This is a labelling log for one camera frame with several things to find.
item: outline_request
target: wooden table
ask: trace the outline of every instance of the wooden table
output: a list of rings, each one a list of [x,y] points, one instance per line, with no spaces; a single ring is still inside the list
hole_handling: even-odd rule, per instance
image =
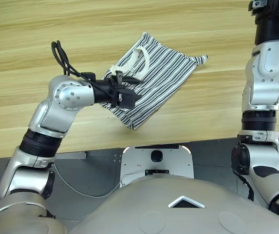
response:
[[[49,81],[62,72],[51,41],[62,42],[77,70],[100,78],[144,31],[186,55],[210,58],[136,131],[99,105],[83,109],[59,152],[235,137],[256,30],[248,3],[0,0],[0,157],[12,155]]]

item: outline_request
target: black and white striped fabric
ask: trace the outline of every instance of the black and white striped fabric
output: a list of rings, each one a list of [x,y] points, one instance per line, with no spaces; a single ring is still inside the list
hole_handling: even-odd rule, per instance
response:
[[[143,83],[137,85],[125,84],[134,90],[141,99],[130,110],[111,107],[109,103],[102,105],[113,112],[128,128],[133,130],[140,127],[175,91],[184,83],[189,75],[208,59],[207,55],[189,57],[181,52],[165,47],[148,33],[130,48],[115,66],[123,67],[131,58],[134,49],[145,48],[149,55],[149,68],[142,77]],[[136,74],[147,69],[147,58],[140,53],[132,68],[124,75],[136,77]],[[102,79],[112,74],[109,70]]]

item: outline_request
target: white handle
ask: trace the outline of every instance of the white handle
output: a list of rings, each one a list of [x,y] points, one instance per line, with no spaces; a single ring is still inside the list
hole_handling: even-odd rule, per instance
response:
[[[149,66],[150,66],[149,54],[148,54],[147,50],[142,46],[138,46],[133,50],[130,59],[127,61],[127,63],[124,66],[120,67],[120,66],[113,65],[110,68],[111,73],[115,76],[116,71],[121,71],[123,73],[130,71],[132,69],[132,67],[134,66],[134,64],[136,63],[136,61],[140,55],[140,52],[143,52],[143,54],[144,54],[145,66],[140,72],[136,73],[133,77],[136,79],[142,80],[142,78],[147,74]]]

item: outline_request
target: white cable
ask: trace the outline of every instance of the white cable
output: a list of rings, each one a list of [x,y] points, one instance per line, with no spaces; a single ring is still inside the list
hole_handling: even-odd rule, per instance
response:
[[[119,183],[115,186],[114,189],[112,189],[111,192],[109,192],[108,194],[105,194],[105,195],[100,195],[100,196],[92,196],[92,195],[88,195],[88,194],[84,194],[80,191],[78,191],[76,188],[74,188],[71,184],[69,184],[63,177],[62,175],[60,174],[56,164],[54,163],[54,167],[55,167],[55,171],[57,172],[58,176],[60,177],[60,179],[66,184],[69,186],[69,188],[71,188],[73,191],[77,192],[78,194],[81,194],[83,196],[87,196],[87,197],[91,197],[91,198],[105,198],[105,197],[108,197],[110,194],[112,194],[114,192],[114,190],[116,190],[116,188],[120,185],[120,183],[122,181],[119,181]]]

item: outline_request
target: robotic arm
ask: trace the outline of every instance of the robotic arm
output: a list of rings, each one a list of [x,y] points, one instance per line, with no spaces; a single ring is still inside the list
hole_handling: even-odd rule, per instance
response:
[[[0,233],[66,233],[44,202],[53,189],[55,174],[50,168],[62,139],[83,107],[109,102],[129,109],[141,97],[122,85],[139,80],[119,71],[96,80],[94,73],[80,73],[69,64],[59,41],[52,43],[52,51],[64,75],[51,80],[47,98],[37,107],[6,167],[0,183]],[[83,79],[73,79],[70,74]]]
[[[232,151],[234,173],[262,206],[279,214],[279,0],[254,0],[249,10],[257,25],[242,94],[242,129]]]

